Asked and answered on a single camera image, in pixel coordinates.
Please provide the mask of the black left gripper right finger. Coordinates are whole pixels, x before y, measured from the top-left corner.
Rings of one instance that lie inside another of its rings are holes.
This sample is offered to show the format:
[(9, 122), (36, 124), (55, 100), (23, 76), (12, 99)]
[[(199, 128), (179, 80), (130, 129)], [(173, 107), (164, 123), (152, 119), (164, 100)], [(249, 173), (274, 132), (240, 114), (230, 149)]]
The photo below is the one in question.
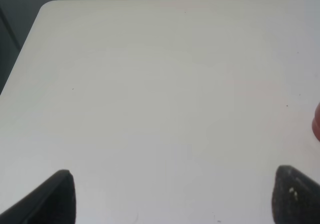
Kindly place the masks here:
[(275, 173), (271, 198), (276, 224), (318, 224), (320, 185), (290, 165), (280, 165)]

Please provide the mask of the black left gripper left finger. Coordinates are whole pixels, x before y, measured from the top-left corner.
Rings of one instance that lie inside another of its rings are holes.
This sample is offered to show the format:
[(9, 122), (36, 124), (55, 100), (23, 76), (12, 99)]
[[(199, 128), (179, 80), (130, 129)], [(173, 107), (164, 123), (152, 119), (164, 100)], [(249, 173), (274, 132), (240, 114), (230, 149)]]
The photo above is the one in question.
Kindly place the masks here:
[(74, 224), (76, 190), (73, 175), (62, 169), (0, 214), (2, 224)]

